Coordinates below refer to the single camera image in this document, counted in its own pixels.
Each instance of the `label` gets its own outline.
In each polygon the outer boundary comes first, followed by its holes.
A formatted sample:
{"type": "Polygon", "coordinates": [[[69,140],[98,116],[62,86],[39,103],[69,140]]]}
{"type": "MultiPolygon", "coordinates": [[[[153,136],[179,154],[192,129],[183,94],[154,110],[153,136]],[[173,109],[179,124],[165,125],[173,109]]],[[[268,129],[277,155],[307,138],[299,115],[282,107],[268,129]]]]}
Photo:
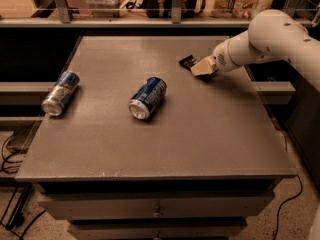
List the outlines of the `label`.
{"type": "Polygon", "coordinates": [[[233,15],[238,18],[251,19],[259,10],[260,0],[235,0],[233,15]]]}
{"type": "Polygon", "coordinates": [[[152,77],[147,80],[132,99],[142,102],[151,114],[164,97],[166,88],[167,85],[162,79],[152,77]]]}
{"type": "Polygon", "coordinates": [[[63,109],[69,102],[79,81],[80,79],[75,73],[64,72],[54,85],[49,95],[50,98],[57,101],[57,105],[63,109]]]}

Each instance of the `cabinet drawer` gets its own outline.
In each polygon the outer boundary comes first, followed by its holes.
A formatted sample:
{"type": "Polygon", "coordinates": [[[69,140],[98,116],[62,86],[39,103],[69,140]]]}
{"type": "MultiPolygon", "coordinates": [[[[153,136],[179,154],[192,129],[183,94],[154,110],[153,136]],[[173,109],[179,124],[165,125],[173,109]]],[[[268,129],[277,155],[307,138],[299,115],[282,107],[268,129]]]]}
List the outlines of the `cabinet drawer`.
{"type": "Polygon", "coordinates": [[[247,217],[259,214],[274,198],[212,193],[42,195],[40,205],[55,219],[99,220],[191,217],[247,217]]]}
{"type": "Polygon", "coordinates": [[[99,239],[206,239],[237,235],[246,226],[241,218],[120,220],[70,225],[79,240],[99,239]]]}

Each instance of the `drawer handle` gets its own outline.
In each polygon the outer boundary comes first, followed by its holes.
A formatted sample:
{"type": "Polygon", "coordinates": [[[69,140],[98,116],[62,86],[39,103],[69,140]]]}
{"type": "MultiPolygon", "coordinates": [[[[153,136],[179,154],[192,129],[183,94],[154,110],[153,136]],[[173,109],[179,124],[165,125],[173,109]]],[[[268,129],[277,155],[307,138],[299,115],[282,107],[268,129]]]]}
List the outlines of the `drawer handle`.
{"type": "Polygon", "coordinates": [[[161,217],[163,215],[163,213],[160,211],[160,207],[159,206],[156,206],[156,209],[155,209],[155,212],[153,213],[153,217],[155,218],[158,218],[158,217],[161,217]]]}

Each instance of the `aluminum can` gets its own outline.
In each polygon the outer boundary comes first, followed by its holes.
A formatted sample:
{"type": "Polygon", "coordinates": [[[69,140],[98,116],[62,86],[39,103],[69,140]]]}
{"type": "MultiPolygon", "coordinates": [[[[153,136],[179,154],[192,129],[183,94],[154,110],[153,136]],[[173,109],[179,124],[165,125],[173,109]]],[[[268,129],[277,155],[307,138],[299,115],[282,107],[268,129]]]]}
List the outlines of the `aluminum can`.
{"type": "Polygon", "coordinates": [[[59,116],[67,106],[80,78],[71,71],[65,71],[42,102],[42,110],[51,116],[59,116]]]}
{"type": "Polygon", "coordinates": [[[151,77],[130,99],[129,110],[137,119],[148,119],[166,94],[167,84],[159,77],[151,77]]]}

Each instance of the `can lid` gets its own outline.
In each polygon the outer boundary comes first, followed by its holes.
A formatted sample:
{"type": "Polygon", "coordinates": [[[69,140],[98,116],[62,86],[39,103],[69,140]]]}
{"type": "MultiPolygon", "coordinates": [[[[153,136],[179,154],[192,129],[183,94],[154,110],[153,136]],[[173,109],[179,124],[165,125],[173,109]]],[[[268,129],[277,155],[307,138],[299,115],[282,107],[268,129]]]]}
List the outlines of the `can lid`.
{"type": "Polygon", "coordinates": [[[148,108],[140,101],[131,100],[129,102],[129,110],[137,119],[147,119],[150,116],[148,108]]]}
{"type": "Polygon", "coordinates": [[[50,100],[45,100],[41,107],[45,113],[51,116],[59,116],[62,113],[62,108],[50,100]]]}

